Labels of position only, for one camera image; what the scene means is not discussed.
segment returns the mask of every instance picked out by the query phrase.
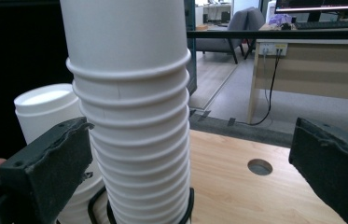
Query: desk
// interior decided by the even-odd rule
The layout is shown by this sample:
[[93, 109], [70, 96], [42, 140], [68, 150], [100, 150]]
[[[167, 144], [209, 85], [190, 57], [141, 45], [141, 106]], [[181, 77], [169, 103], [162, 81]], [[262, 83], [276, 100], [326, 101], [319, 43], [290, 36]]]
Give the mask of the desk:
[[[264, 25], [260, 30], [269, 29], [269, 25]], [[262, 42], [288, 43], [286, 56], [282, 56], [278, 64], [275, 91], [348, 99], [348, 40], [258, 39], [248, 122], [252, 120], [258, 90], [265, 87], [266, 79], [267, 86], [271, 85], [275, 63], [275, 56], [267, 56], [264, 71], [263, 55], [258, 55]]]
[[196, 25], [204, 24], [202, 15], [207, 14], [209, 21], [220, 21], [224, 11], [231, 13], [231, 4], [212, 4], [196, 7]]
[[[345, 223], [288, 162], [289, 148], [190, 131], [192, 224]], [[247, 168], [268, 161], [270, 175]]]

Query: table surface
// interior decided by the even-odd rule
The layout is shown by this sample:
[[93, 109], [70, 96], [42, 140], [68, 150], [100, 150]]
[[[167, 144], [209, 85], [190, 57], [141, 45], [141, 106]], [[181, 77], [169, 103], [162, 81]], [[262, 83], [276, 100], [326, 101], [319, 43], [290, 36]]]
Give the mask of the table surface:
[[[190, 132], [192, 224], [345, 223], [288, 162], [290, 149], [227, 136]], [[247, 164], [262, 159], [269, 175]]]

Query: gray chair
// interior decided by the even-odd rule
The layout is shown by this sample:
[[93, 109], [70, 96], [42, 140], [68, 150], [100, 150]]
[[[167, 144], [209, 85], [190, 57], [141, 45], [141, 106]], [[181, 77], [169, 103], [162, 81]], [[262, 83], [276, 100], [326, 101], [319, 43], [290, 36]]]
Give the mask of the gray chair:
[[[244, 9], [234, 13], [228, 24], [227, 31], [243, 31], [246, 29], [247, 10]], [[235, 50], [240, 47], [241, 53], [244, 56], [243, 40], [243, 38], [198, 38], [196, 39], [196, 51], [202, 51], [202, 53], [206, 51], [230, 53], [234, 57], [235, 63], [238, 63]]]
[[[247, 29], [251, 31], [258, 31], [264, 24], [266, 19], [264, 19], [263, 14], [260, 9], [252, 8], [248, 10], [247, 13]], [[246, 52], [244, 59], [246, 60], [247, 56], [255, 49], [256, 39], [251, 41], [251, 44]]]

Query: wall socket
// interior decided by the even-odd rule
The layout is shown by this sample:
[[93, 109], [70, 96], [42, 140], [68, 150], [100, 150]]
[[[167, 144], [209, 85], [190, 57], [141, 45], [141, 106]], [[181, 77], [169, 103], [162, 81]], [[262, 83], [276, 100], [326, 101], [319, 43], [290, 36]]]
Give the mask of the wall socket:
[[258, 54], [264, 55], [265, 50], [267, 51], [266, 55], [277, 55], [278, 49], [281, 49], [281, 56], [285, 56], [287, 52], [287, 43], [260, 43], [258, 48]]

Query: stack of paper cups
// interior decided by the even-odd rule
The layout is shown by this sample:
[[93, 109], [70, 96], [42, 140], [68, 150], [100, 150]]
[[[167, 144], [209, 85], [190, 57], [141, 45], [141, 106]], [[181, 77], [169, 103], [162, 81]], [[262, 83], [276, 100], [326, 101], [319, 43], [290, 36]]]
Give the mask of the stack of paper cups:
[[[74, 94], [72, 85], [67, 83], [27, 91], [14, 100], [14, 105], [27, 144], [32, 143], [56, 124], [83, 117], [79, 110], [78, 97]], [[95, 158], [94, 151], [95, 149], [91, 147], [93, 158]], [[62, 224], [91, 223], [88, 214], [89, 200], [104, 187], [104, 181], [96, 160], [90, 164], [86, 173], [92, 176], [77, 187], [74, 195], [58, 216]], [[99, 203], [98, 206], [95, 206], [95, 216], [100, 218], [99, 223], [108, 223], [105, 204]]]
[[183, 1], [62, 0], [73, 88], [117, 223], [179, 223], [189, 197]]

